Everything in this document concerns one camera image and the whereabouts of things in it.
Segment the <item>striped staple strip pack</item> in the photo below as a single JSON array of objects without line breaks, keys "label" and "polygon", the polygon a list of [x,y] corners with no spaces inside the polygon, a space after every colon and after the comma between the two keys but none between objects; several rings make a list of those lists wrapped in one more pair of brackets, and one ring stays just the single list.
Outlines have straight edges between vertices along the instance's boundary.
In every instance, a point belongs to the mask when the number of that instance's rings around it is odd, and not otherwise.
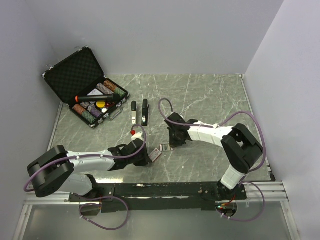
[{"label": "striped staple strip pack", "polygon": [[159,145],[159,149],[161,152],[171,152],[173,151],[173,148],[169,143],[162,143]]}]

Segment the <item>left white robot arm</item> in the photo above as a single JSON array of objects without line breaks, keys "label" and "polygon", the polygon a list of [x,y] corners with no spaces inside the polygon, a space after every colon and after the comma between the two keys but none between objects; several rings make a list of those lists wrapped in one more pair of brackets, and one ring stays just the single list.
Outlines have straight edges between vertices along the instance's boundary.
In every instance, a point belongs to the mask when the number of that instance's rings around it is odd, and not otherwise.
[{"label": "left white robot arm", "polygon": [[100,152],[72,152],[58,145],[30,163],[27,172],[38,198],[67,192],[93,201],[98,197],[99,188],[90,172],[117,171],[128,165],[144,167],[151,163],[146,143],[136,138],[129,144]]}]

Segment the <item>grey and black stapler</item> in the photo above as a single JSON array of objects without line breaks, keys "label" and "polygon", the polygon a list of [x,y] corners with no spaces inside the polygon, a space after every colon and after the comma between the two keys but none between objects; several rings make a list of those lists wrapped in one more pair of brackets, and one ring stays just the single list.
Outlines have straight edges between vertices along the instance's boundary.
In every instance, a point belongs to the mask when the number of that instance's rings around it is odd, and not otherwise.
[{"label": "grey and black stapler", "polygon": [[131,122],[132,125],[137,123],[137,102],[135,100],[131,102]]}]

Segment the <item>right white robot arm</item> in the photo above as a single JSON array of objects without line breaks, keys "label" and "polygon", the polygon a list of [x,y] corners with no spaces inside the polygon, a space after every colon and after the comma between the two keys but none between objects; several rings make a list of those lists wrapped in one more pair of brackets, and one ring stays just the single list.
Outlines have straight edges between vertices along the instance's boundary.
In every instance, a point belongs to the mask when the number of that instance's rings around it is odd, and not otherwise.
[{"label": "right white robot arm", "polygon": [[217,191],[223,199],[229,199],[236,193],[241,180],[264,154],[263,146],[242,123],[220,126],[196,119],[185,121],[176,112],[164,121],[168,126],[169,144],[172,148],[190,141],[211,144],[224,150],[229,167],[217,184]]}]

